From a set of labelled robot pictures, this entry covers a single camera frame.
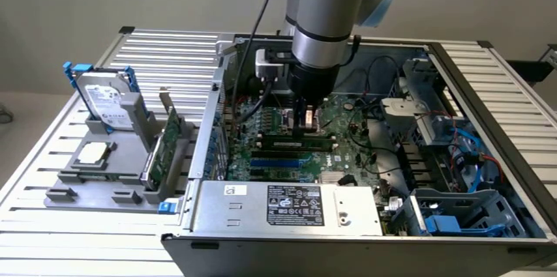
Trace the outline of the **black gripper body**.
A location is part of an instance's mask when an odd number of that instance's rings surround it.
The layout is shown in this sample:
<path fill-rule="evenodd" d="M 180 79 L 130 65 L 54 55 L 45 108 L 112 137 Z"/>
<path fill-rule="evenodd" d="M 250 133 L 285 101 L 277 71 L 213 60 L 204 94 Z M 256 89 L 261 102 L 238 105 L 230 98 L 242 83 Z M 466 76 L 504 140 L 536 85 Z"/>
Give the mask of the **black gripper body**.
<path fill-rule="evenodd" d="M 307 102 L 320 102 L 332 92 L 340 66 L 312 68 L 292 65 L 287 73 L 287 86 Z"/>

